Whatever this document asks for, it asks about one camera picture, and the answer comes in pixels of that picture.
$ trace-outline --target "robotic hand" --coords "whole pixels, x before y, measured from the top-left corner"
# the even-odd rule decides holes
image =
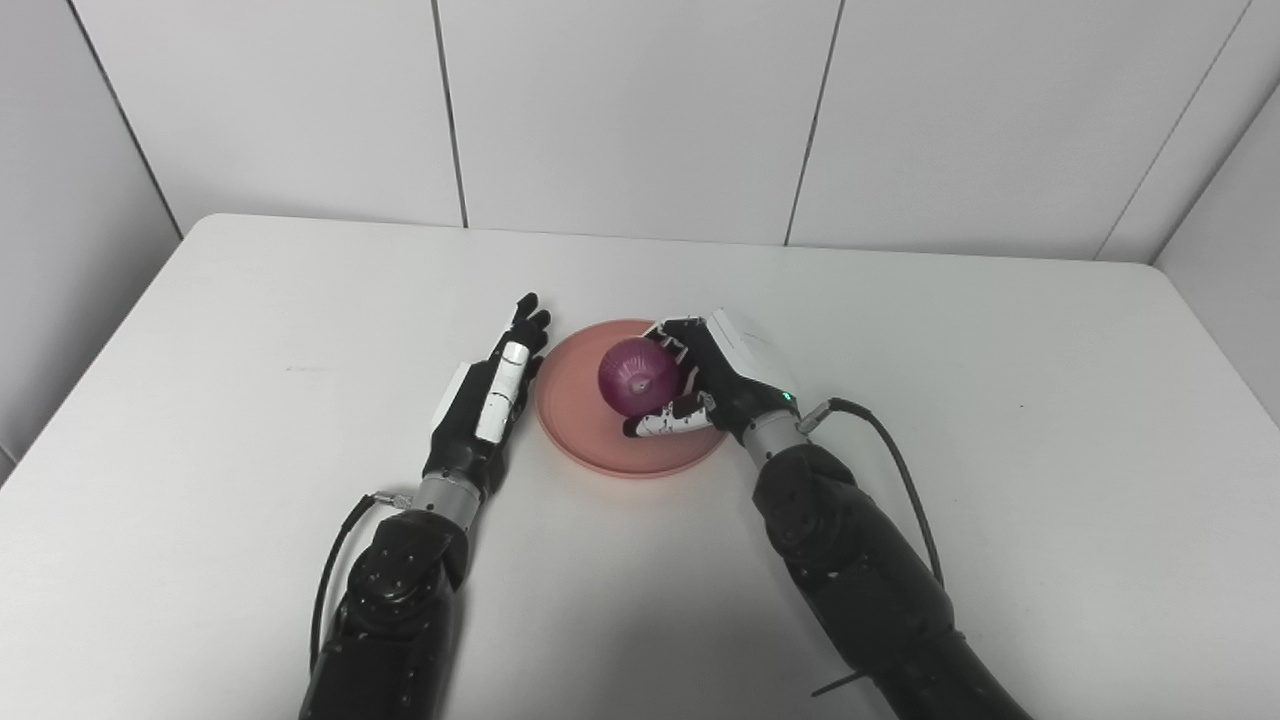
[[[919,498],[879,420],[840,398],[801,418],[772,347],[741,332],[723,310],[664,320],[646,337],[676,356],[690,392],[627,419],[623,432],[645,437],[714,425],[748,450],[759,469],[753,502],[769,542],[854,670],[849,679],[872,678],[902,720],[1029,720],[955,629]],[[808,439],[832,410],[869,421],[890,446],[933,573],[849,468]]]
[[[538,296],[479,363],[463,364],[436,409],[431,451],[412,498],[365,496],[330,552],[312,618],[311,684],[300,717],[431,717],[456,643],[454,596],[467,575],[480,506],[502,486],[511,429],[529,398],[550,314]],[[375,500],[402,511],[381,521],[360,553],[329,637],[319,619],[342,539]]]

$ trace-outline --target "table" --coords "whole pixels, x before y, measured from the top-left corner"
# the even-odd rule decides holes
[[[215,215],[0,488],[0,716],[296,716],[338,524],[415,487],[453,369],[527,290],[553,342],[733,307],[803,407],[873,407],[959,626],[1037,717],[1280,706],[1280,433],[1157,270]],[[817,439],[915,542],[874,433]],[[628,482],[530,416],[511,461],[448,717],[891,717],[865,682],[808,697],[845,669],[736,445]]]

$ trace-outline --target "robot finger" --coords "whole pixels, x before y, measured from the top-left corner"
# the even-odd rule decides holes
[[[708,396],[703,392],[682,395],[657,413],[640,418],[627,418],[622,421],[622,434],[626,437],[668,436],[691,433],[710,427],[707,400]]]
[[[529,319],[529,316],[532,315],[534,310],[536,309],[538,309],[538,293],[536,292],[526,293],[524,297],[520,299],[520,302],[516,304],[516,315],[511,319],[511,324],[515,325],[521,320]],[[550,322],[550,315],[547,316],[547,322]]]

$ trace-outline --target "onion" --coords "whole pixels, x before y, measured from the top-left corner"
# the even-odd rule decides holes
[[[657,342],[628,337],[600,360],[596,380],[609,407],[627,418],[644,415],[676,398],[676,359]]]

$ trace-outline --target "pink plate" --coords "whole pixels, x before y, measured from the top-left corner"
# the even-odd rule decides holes
[[[582,328],[548,355],[538,373],[534,405],[548,437],[577,462],[618,478],[660,478],[700,462],[724,439],[713,428],[652,438],[622,436],[622,415],[600,397],[596,369],[620,340],[635,337],[649,320],[611,320]]]

